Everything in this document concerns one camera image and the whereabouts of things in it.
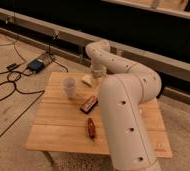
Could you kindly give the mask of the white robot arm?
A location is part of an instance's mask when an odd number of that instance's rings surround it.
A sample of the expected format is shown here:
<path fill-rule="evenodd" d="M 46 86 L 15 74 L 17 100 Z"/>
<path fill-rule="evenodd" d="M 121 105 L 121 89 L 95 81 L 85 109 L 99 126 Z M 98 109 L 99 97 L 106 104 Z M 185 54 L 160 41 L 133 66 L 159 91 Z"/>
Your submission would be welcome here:
<path fill-rule="evenodd" d="M 153 69 L 110 52 L 106 40 L 90 43 L 91 70 L 111 71 L 101 81 L 98 101 L 111 160 L 116 171 L 161 171 L 139 105 L 155 98 L 161 78 Z"/>

